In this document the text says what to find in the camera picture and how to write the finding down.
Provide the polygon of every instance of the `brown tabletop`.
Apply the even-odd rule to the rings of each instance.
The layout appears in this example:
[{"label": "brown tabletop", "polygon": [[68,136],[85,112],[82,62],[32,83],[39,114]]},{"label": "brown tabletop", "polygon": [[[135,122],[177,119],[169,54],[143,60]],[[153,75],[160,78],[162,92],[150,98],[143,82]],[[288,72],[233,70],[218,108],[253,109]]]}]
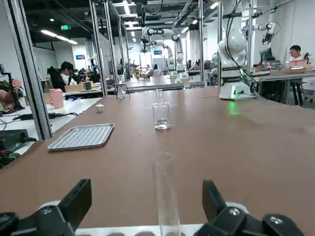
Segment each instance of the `brown tabletop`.
[{"label": "brown tabletop", "polygon": [[[0,212],[21,217],[61,199],[81,178],[92,180],[93,205],[81,228],[156,225],[151,159],[174,156],[174,188],[182,224],[206,221],[202,181],[213,179],[226,201],[252,215],[277,212],[315,235],[315,114],[263,99],[229,102],[215,88],[163,92],[171,102],[171,128],[156,132],[156,93],[132,94],[91,107],[46,142],[0,170]],[[77,125],[115,123],[106,146],[48,153],[47,147]]]},{"label": "brown tabletop", "polygon": [[184,80],[177,81],[176,79],[170,79],[169,75],[161,75],[161,76],[151,76],[148,79],[131,79],[127,82],[127,86],[129,88],[148,87],[148,86],[195,83],[199,81],[200,80],[196,80],[196,79],[184,79]]}]

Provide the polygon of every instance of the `small white cup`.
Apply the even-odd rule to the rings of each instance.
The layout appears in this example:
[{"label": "small white cup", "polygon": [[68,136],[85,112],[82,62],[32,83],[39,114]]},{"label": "small white cup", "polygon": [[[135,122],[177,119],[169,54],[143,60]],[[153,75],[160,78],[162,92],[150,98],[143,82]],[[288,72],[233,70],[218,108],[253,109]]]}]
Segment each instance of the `small white cup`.
[{"label": "small white cup", "polygon": [[102,105],[102,104],[97,104],[95,107],[96,107],[96,112],[97,112],[97,113],[102,113],[102,112],[104,112],[104,105]]}]

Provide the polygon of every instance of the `hand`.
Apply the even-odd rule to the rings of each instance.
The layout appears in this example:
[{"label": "hand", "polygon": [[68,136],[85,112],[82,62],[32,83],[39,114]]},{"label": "hand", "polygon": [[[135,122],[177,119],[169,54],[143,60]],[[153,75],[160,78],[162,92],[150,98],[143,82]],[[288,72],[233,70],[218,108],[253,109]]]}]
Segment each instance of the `hand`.
[{"label": "hand", "polygon": [[17,80],[17,79],[13,79],[12,80],[12,86],[13,86],[14,90],[18,90],[22,86],[22,82]]}]

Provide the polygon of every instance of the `metal tray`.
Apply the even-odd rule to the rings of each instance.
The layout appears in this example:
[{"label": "metal tray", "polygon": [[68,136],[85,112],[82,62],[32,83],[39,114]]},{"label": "metal tray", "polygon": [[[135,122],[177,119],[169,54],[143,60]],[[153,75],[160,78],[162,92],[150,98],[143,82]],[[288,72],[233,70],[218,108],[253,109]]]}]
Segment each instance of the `metal tray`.
[{"label": "metal tray", "polygon": [[50,151],[64,151],[97,148],[105,145],[113,128],[113,123],[72,127],[50,144],[48,149]]}]

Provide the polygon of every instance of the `aluminum pole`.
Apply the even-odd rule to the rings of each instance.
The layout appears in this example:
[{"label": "aluminum pole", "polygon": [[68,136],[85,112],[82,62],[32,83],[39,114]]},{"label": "aluminum pole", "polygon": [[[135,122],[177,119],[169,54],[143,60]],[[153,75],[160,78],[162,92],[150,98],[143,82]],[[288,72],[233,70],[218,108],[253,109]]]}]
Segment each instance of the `aluminum pole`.
[{"label": "aluminum pole", "polygon": [[122,35],[122,20],[118,18],[118,35],[119,35],[119,47],[120,51],[122,54],[122,59],[123,59],[123,71],[125,70],[125,57],[124,57],[124,52],[123,52],[123,35]]},{"label": "aluminum pole", "polygon": [[130,69],[130,60],[129,60],[129,44],[128,44],[128,35],[127,35],[127,30],[126,27],[124,26],[124,30],[125,30],[125,39],[126,39],[126,47],[127,47],[127,65],[128,65],[128,72],[129,72],[129,76],[131,78],[131,69]]},{"label": "aluminum pole", "polygon": [[13,36],[15,51],[20,64],[20,68],[17,69],[20,69],[22,73],[38,139],[50,139],[52,137],[52,131],[40,77],[36,71],[35,54],[23,2],[22,0],[4,0],[3,2]]},{"label": "aluminum pole", "polygon": [[250,74],[252,64],[252,15],[253,15],[253,0],[250,0],[250,18],[248,25],[248,39],[247,39],[247,65],[246,72]]},{"label": "aluminum pole", "polygon": [[[218,43],[222,41],[222,12],[223,12],[223,7],[222,7],[222,2],[219,1],[218,4]],[[221,89],[221,72],[222,72],[222,66],[221,66],[221,59],[220,59],[220,54],[218,50],[218,88],[219,90]]]},{"label": "aluminum pole", "polygon": [[151,66],[153,68],[153,56],[152,56],[153,50],[152,50],[152,48],[153,48],[153,46],[150,45]]},{"label": "aluminum pole", "polygon": [[200,33],[200,78],[201,81],[204,81],[203,78],[203,1],[198,0],[199,2],[199,33]]},{"label": "aluminum pole", "polygon": [[103,63],[101,62],[101,53],[100,53],[100,40],[99,40],[99,30],[97,25],[97,14],[96,14],[96,6],[93,0],[89,0],[90,4],[90,11],[91,11],[91,18],[92,18],[92,26],[93,26],[93,33],[94,33],[94,42],[96,47],[96,59],[98,64],[98,70],[100,75],[100,84],[102,88],[103,96],[107,95],[107,86],[105,81],[105,74]]},{"label": "aluminum pole", "polygon": [[[175,30],[175,25],[173,26],[173,32],[174,32],[174,34],[176,34],[176,32],[175,32],[176,30]],[[176,42],[174,42],[174,65],[175,65],[175,70],[177,70],[177,60],[176,60],[176,58],[177,58],[177,45],[176,45]]]},{"label": "aluminum pole", "polygon": [[110,58],[112,61],[114,81],[116,84],[118,84],[119,79],[118,79],[118,73],[117,73],[117,65],[116,65],[116,61],[115,61],[114,40],[113,40],[113,34],[112,34],[112,26],[110,24],[110,14],[109,14],[108,1],[104,2],[104,9],[105,9],[107,35],[108,35],[108,42],[109,42],[109,52],[110,52]]}]

